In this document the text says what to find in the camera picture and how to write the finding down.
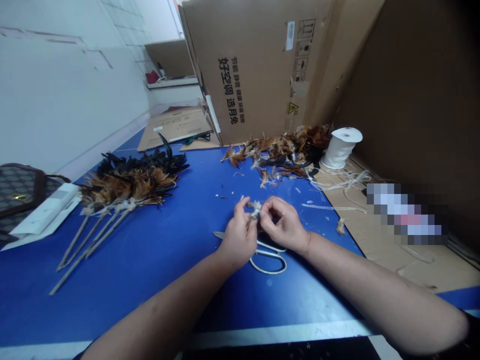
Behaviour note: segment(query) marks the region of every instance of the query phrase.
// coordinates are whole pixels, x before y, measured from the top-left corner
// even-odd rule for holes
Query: scissors
[[[212,233],[213,235],[215,235],[217,238],[219,239],[224,239],[225,237],[225,233],[223,231],[214,231]],[[281,261],[282,263],[282,267],[280,270],[277,270],[277,271],[267,271],[267,270],[263,270],[261,268],[259,268],[253,261],[252,258],[250,258],[250,264],[255,268],[257,269],[259,272],[261,273],[264,273],[264,274],[268,274],[268,275],[277,275],[277,274],[281,274],[283,273],[285,270],[287,270],[287,262],[285,261],[285,259],[283,257],[280,256],[279,253],[283,253],[285,251],[287,251],[287,249],[279,249],[279,248],[276,248],[276,247],[273,247],[273,246],[270,246],[270,245],[267,245],[266,243],[264,242],[261,242],[257,239],[256,241],[256,244],[257,246],[262,246],[264,248],[267,248],[267,249],[270,249],[270,250],[273,250],[274,252],[276,253],[273,253],[273,252],[268,252],[268,251],[264,251],[264,250],[259,250],[258,248],[256,249],[255,253],[258,254],[258,255],[263,255],[263,256],[266,256],[266,257],[269,257],[269,258],[274,258],[274,259],[278,259]]]

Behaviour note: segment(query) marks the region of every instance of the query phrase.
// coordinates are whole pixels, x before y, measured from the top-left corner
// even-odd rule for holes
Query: patterned handbag
[[[0,166],[0,245],[18,238],[9,235],[37,206],[70,180],[61,175],[47,175],[42,170],[17,163]]]

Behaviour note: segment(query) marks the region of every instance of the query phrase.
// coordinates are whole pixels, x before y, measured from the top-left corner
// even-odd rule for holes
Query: wooden stick
[[[92,246],[97,242],[98,239],[100,239],[100,237],[102,236],[102,234],[105,232],[105,230],[107,230],[110,226],[110,224],[117,218],[117,216],[122,212],[123,209],[117,209],[115,211],[115,213],[111,216],[111,218],[107,221],[107,223],[105,224],[105,226],[100,230],[100,232],[95,236],[95,238],[93,239],[93,241],[91,242],[88,250],[90,250],[92,248]]]
[[[50,296],[52,295],[55,295],[55,293],[58,291],[58,289],[60,289],[60,287],[62,286],[62,284],[65,282],[65,280],[67,280],[67,278],[70,276],[70,274],[75,270],[75,268],[80,264],[80,262],[86,257],[86,256],[90,256],[90,254],[96,249],[98,248],[98,246],[100,246],[100,244],[113,232],[113,230],[122,222],[123,219],[125,219],[125,217],[127,216],[127,214],[131,211],[133,211],[135,208],[129,208],[127,210],[125,210],[125,212],[122,214],[122,216],[120,216],[120,218],[117,220],[117,222],[115,224],[113,224],[113,226],[111,227],[111,229],[105,234],[104,237],[102,237],[100,239],[100,241],[98,241],[98,243],[95,243],[97,241],[97,238],[98,238],[98,235],[97,237],[95,237],[95,239],[93,239],[92,243],[88,246],[87,249],[85,249],[85,251],[81,254],[81,256],[73,263],[73,265],[68,269],[68,271],[65,273],[65,275],[63,275],[63,277],[60,279],[60,281],[58,282],[58,284],[52,289],[52,291],[50,291]],[[112,217],[110,218],[110,220],[108,221],[107,225],[104,227],[104,229],[107,228],[107,226],[113,221],[113,219],[121,212],[121,210],[117,210],[115,212],[115,214],[112,215]]]
[[[72,256],[70,256],[70,259],[68,259],[68,261],[62,266],[62,269],[63,268],[66,268],[72,261],[73,259],[75,259],[75,257],[77,256],[77,254],[80,252],[80,250],[84,247],[85,243],[87,242],[87,240],[90,238],[90,236],[92,236],[92,234],[94,233],[95,229],[97,228],[97,226],[102,222],[102,220],[104,219],[105,215],[107,215],[107,211],[104,211],[100,217],[98,218],[98,221],[95,223],[95,225],[93,225],[93,227],[91,228],[90,232],[88,233],[88,235],[85,237],[85,239],[83,239],[83,241],[81,242],[80,246],[78,247],[78,249],[73,253]]]
[[[54,295],[58,289],[60,289],[60,287],[62,286],[62,284],[65,282],[65,280],[67,280],[67,278],[69,277],[69,275],[75,270],[75,268],[80,264],[80,262],[82,261],[82,259],[88,254],[89,252],[89,249],[86,249],[82,254],[81,256],[73,263],[73,265],[68,269],[68,271],[65,273],[65,275],[63,275],[63,277],[60,279],[60,281],[58,282],[58,284],[53,288],[52,291],[50,291],[50,296]]]
[[[80,228],[78,229],[78,231],[76,232],[76,235],[75,237],[73,238],[73,240],[71,241],[70,245],[68,246],[68,249],[66,249],[65,251],[65,254],[63,255],[63,258],[61,259],[60,261],[60,264],[58,264],[58,267],[56,268],[56,271],[58,272],[60,269],[62,269],[63,267],[63,264],[65,262],[65,260],[67,259],[67,256],[70,254],[70,252],[72,251],[72,248],[74,247],[75,243],[77,242],[78,238],[80,237],[80,234],[82,233],[82,231],[84,230],[85,228],[85,225],[87,225],[87,221],[89,220],[89,214],[85,215],[85,219],[83,220],[83,222],[81,223],[80,225]]]
[[[113,224],[113,226],[110,228],[110,230],[107,231],[107,233],[100,239],[98,240],[98,242],[93,245],[93,247],[91,248],[91,250],[88,252],[88,254],[86,255],[86,258],[88,259],[90,257],[90,255],[92,255],[92,253],[95,251],[96,248],[98,248],[104,241],[106,238],[109,237],[109,235],[116,229],[116,227],[118,225],[120,225],[120,223],[123,221],[123,219],[125,219],[125,217],[132,212],[133,209],[130,209],[128,208],[127,210],[125,210],[125,212],[120,216],[120,218],[116,221],[116,223]]]

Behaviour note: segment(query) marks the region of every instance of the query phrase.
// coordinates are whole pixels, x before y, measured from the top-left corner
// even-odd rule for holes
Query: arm
[[[273,216],[280,218],[277,224]],[[467,336],[468,320],[460,310],[396,273],[307,232],[295,208],[282,199],[268,199],[260,217],[262,228],[275,242],[304,257],[405,353],[435,354]]]
[[[97,339],[84,353],[90,359],[173,359],[182,341],[224,282],[257,249],[257,222],[247,229],[240,201],[219,249],[151,297]]]

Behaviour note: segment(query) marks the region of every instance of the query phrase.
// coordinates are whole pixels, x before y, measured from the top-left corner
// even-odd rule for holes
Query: green cord
[[[206,132],[206,133],[201,133],[199,135],[189,137],[183,142],[183,145],[190,145],[196,139],[204,139],[204,140],[210,141],[210,135],[211,134],[209,132]]]

